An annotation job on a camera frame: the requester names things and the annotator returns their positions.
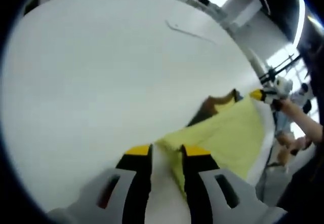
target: white tabletop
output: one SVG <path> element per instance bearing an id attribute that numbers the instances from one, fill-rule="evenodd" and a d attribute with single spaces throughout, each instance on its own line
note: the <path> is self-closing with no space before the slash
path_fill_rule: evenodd
<path id="1" fill-rule="evenodd" d="M 45 211 L 74 202 L 128 148 L 184 127 L 208 95 L 260 86 L 232 38 L 176 0 L 52 0 L 18 23 L 4 60 L 6 146 Z M 188 223 L 154 157 L 146 223 Z"/>

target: yellow towel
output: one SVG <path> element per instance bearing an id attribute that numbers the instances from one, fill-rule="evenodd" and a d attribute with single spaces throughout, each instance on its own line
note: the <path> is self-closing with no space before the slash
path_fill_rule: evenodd
<path id="1" fill-rule="evenodd" d="M 184 193 L 181 145 L 199 145 L 212 153 L 220 168 L 246 179 L 262 145 L 264 130 L 252 99 L 245 97 L 210 119 L 166 135 L 156 144 L 167 155 L 175 179 Z"/>

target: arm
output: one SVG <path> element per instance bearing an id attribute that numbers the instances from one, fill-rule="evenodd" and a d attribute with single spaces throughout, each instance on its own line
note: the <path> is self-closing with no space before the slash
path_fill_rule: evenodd
<path id="1" fill-rule="evenodd" d="M 282 100 L 281 111 L 292 119 L 315 144 L 322 141 L 323 126 L 304 112 L 290 100 Z"/>

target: white table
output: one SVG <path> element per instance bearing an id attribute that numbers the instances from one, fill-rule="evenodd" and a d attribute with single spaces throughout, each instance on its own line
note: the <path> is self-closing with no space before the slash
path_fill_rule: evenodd
<path id="1" fill-rule="evenodd" d="M 184 127 L 208 95 L 260 86 L 230 36 L 176 0 L 52 0 L 18 23 L 4 59 L 8 154 L 44 211 L 74 202 L 128 148 Z M 155 151 L 146 222 L 189 223 L 162 162 Z"/>

